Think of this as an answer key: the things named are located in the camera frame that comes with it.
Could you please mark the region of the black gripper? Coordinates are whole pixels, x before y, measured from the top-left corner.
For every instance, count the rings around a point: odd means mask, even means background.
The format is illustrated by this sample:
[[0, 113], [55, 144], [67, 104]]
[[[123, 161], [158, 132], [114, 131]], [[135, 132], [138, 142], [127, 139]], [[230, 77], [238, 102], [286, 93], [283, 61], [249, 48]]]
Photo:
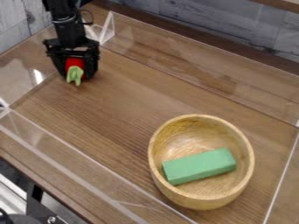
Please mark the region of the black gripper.
[[87, 79], [93, 79], [99, 70], [99, 42], [91, 38], [86, 38], [77, 45], [63, 45], [57, 38], [46, 39], [42, 42], [46, 46], [46, 54], [63, 78], [67, 78], [66, 60], [69, 57], [82, 57], [85, 60], [85, 74]]

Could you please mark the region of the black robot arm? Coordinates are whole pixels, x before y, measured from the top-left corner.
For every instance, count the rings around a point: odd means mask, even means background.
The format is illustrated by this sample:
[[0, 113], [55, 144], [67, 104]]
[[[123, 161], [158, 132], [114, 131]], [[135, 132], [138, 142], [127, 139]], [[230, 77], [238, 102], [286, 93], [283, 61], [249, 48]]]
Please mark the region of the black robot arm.
[[99, 42], [87, 36], [86, 25], [94, 20], [83, 21], [79, 0], [42, 0], [51, 13], [57, 38], [43, 41], [46, 54], [51, 58], [61, 75], [67, 78], [73, 67], [83, 70], [82, 80], [90, 80], [99, 70]]

